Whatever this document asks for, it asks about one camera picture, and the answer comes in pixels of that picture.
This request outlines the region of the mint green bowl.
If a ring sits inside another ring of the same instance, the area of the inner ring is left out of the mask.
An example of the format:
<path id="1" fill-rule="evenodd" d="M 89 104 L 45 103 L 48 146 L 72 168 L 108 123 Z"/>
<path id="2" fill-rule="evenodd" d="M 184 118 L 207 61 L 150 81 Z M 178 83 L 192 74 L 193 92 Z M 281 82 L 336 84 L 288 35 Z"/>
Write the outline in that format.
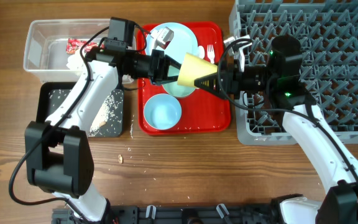
<path id="1" fill-rule="evenodd" d="M 196 90 L 196 88 L 193 87 L 178 85 L 177 82 L 163 84 L 162 86 L 163 89 L 169 95 L 172 95 L 175 98 L 185 98 L 187 96 L 190 96 Z"/>

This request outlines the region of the yellow plastic cup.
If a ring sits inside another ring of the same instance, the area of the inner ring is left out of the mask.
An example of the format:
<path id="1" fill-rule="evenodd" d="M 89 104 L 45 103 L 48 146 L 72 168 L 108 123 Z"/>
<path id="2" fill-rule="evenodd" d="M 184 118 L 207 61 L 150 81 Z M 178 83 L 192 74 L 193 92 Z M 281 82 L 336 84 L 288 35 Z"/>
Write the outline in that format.
<path id="1" fill-rule="evenodd" d="M 195 87 L 194 81 L 197 78 L 216 73 L 218 66 L 206 60 L 186 53 L 177 79 L 181 86 Z"/>

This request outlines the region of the light blue plate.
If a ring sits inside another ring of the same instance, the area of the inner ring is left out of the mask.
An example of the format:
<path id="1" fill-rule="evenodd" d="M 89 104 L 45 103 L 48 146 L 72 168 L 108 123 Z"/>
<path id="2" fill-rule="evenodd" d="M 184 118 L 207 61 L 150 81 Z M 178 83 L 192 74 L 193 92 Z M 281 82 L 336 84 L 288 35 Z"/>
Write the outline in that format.
<path id="1" fill-rule="evenodd" d="M 168 44 L 166 49 L 161 47 L 154 47 L 155 40 L 151 36 L 146 37 L 147 48 L 145 54 L 150 55 L 153 49 L 164 51 L 165 55 L 168 55 L 178 63 L 183 63 L 186 53 L 197 55 L 198 54 L 198 41 L 195 34 L 185 25 L 176 22 L 167 22 L 154 27 L 150 32 L 160 31 L 161 29 L 168 27 L 173 31 L 173 39 Z"/>

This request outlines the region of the white plastic spoon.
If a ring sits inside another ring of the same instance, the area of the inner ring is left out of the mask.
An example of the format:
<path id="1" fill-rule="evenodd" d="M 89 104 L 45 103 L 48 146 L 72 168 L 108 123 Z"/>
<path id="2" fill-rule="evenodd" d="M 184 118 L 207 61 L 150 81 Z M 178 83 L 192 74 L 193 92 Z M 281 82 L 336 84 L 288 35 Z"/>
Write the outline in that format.
<path id="1" fill-rule="evenodd" d="M 198 46 L 198 57 L 201 59 L 204 59 L 204 57 L 205 57 L 205 51 L 204 51 L 204 47 L 202 45 Z"/>

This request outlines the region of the light blue small bowl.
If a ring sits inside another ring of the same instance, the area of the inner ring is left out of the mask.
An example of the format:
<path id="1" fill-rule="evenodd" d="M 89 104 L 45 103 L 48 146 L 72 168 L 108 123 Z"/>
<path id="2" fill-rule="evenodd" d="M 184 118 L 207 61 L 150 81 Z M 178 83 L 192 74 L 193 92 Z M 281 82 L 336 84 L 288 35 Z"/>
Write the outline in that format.
<path id="1" fill-rule="evenodd" d="M 180 102 L 166 93 L 160 93 L 148 99 L 143 112 L 147 124 L 157 130 L 168 130 L 174 127 L 182 116 Z"/>

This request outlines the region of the rice and nut leftovers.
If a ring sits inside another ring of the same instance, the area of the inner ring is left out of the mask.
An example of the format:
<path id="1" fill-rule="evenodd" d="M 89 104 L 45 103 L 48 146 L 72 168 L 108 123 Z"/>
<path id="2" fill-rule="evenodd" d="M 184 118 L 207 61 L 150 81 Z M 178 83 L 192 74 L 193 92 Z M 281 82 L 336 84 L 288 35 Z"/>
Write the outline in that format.
<path id="1" fill-rule="evenodd" d="M 46 102 L 45 119 L 64 102 L 70 89 L 49 90 L 44 95 Z M 106 97 L 100 109 L 89 125 L 88 136 L 91 138 L 116 138 L 122 134 L 124 111 L 124 92 L 115 89 Z"/>

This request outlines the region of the red snack wrapper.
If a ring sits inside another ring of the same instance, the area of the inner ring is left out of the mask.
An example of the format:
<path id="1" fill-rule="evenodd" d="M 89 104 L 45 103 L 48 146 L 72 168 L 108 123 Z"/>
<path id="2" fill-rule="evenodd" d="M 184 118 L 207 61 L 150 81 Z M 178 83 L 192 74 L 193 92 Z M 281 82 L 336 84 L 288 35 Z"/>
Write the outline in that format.
<path id="1" fill-rule="evenodd" d="M 67 54 L 75 54 L 77 50 L 80 50 L 82 46 L 86 43 L 86 40 L 80 40 L 80 39 L 68 39 L 67 46 L 66 46 L 66 53 Z M 84 52 L 89 52 L 93 47 L 104 47 L 104 44 L 102 43 L 99 45 L 97 42 L 90 42 L 85 48 Z"/>

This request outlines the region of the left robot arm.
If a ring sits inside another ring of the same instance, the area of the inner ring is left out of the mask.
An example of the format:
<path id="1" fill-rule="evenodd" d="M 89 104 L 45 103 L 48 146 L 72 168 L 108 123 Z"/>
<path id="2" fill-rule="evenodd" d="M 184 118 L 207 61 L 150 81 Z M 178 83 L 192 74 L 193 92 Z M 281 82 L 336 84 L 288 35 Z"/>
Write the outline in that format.
<path id="1" fill-rule="evenodd" d="M 85 70 L 63 103 L 45 120 L 25 130 L 29 184 L 63 200 L 82 223 L 114 223 L 109 200 L 92 183 L 94 162 L 88 133 L 107 96 L 123 75 L 148 78 L 154 85 L 174 82 L 170 67 L 181 64 L 161 50 L 142 55 L 136 50 L 93 47 L 85 55 Z"/>

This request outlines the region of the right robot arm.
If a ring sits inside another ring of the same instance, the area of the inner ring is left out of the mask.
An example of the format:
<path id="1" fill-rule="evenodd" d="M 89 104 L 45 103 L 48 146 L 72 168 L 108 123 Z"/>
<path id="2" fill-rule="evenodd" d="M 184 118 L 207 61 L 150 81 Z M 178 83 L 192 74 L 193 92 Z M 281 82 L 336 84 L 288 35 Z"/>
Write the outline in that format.
<path id="1" fill-rule="evenodd" d="M 358 223 L 358 160 L 347 150 L 300 81 L 300 42 L 275 37 L 264 67 L 235 66 L 207 72 L 194 86 L 235 103 L 242 92 L 264 92 L 270 111 L 282 115 L 282 127 L 302 148 L 326 192 L 322 202 L 302 195 L 272 201 L 275 223 Z"/>

